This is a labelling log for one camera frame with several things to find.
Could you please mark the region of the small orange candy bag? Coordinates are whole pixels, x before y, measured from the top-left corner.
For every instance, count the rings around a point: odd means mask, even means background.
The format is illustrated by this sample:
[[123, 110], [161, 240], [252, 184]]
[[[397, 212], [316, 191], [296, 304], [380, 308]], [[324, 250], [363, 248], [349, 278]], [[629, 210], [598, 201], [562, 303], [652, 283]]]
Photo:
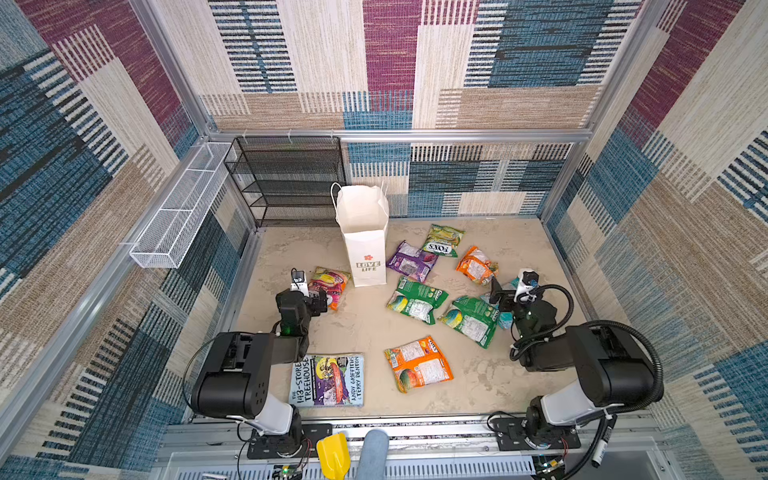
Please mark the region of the small orange candy bag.
[[481, 286], [488, 285], [498, 270], [498, 263], [477, 246], [471, 246], [456, 267], [457, 272]]

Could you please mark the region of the yellow green Fox's candy bag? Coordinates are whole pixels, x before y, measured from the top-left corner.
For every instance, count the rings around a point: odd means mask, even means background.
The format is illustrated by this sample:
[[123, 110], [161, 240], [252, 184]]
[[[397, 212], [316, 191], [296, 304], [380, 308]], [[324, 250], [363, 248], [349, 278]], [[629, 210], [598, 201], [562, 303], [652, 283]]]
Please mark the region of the yellow green Fox's candy bag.
[[457, 258], [457, 249], [464, 235], [464, 230], [432, 224], [421, 249], [438, 256]]

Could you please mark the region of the white paper bag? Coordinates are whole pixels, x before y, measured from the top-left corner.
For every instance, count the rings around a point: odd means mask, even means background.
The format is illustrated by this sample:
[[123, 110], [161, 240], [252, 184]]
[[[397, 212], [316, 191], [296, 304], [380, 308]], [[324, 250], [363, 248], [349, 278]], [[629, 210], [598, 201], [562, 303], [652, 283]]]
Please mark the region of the white paper bag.
[[334, 182], [330, 195], [354, 286], [385, 285], [389, 204], [384, 191], [379, 186], [341, 186]]

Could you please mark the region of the large orange fruits candy bag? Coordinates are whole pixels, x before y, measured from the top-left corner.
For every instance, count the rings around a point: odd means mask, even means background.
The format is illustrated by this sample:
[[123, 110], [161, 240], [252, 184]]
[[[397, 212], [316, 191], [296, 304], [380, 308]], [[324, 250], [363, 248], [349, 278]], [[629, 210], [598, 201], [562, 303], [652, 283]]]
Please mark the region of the large orange fruits candy bag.
[[452, 369], [432, 336], [386, 349], [384, 357], [401, 393], [454, 379]]

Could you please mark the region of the teal candy bag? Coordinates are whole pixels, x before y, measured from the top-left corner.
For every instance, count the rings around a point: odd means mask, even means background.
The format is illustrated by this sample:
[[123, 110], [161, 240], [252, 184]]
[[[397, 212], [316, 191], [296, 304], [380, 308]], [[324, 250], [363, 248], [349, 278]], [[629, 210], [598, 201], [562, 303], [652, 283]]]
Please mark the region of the teal candy bag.
[[505, 330], [510, 330], [514, 322], [512, 310], [515, 305], [515, 295], [519, 281], [519, 278], [514, 278], [506, 284], [501, 284], [498, 280], [493, 279], [491, 281], [491, 290], [480, 296], [483, 302], [499, 313], [496, 323]]

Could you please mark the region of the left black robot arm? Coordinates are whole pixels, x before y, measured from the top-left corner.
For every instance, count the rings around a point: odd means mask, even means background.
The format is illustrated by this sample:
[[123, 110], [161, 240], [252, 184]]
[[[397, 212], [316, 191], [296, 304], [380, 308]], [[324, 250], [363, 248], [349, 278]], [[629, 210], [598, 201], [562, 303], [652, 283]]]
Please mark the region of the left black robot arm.
[[271, 369], [304, 359], [313, 318], [328, 310], [325, 291], [276, 295], [280, 320], [267, 333], [224, 332], [212, 340], [189, 396], [192, 411], [253, 429], [246, 442], [261, 455], [293, 457], [308, 450], [296, 407], [269, 392]]

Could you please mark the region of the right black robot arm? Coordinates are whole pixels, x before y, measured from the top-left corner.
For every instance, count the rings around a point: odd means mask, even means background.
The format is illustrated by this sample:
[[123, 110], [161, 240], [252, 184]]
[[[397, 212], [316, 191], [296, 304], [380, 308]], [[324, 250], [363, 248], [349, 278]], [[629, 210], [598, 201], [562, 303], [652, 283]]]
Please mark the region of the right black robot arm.
[[523, 442], [529, 449], [578, 445], [575, 430], [595, 419], [611, 429], [621, 413], [643, 410], [664, 395], [664, 371], [651, 342], [635, 328], [610, 320], [570, 325], [571, 293], [542, 285], [525, 270], [514, 288], [492, 280], [490, 302], [512, 317], [517, 332], [510, 358], [532, 373], [569, 368], [577, 379], [534, 398], [524, 415], [497, 412], [487, 425], [501, 449]]

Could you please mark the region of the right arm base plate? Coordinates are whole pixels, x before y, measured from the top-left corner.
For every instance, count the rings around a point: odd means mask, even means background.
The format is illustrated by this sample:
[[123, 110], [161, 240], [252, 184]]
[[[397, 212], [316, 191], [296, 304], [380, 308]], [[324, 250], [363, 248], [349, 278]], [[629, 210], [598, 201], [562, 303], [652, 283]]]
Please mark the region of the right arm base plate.
[[522, 417], [493, 416], [488, 422], [500, 451], [535, 451], [579, 449], [581, 440], [575, 427], [544, 423], [528, 427]]

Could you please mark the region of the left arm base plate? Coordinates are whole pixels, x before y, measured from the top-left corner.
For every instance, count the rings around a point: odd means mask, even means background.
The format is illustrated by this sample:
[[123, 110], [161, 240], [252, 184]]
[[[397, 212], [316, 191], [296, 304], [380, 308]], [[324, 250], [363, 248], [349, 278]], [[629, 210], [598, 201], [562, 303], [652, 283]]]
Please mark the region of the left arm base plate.
[[249, 439], [246, 457], [249, 460], [278, 459], [281, 454], [287, 458], [299, 459], [317, 457], [318, 441], [333, 434], [330, 423], [309, 423], [301, 427], [292, 427], [284, 435], [258, 435], [253, 433]]

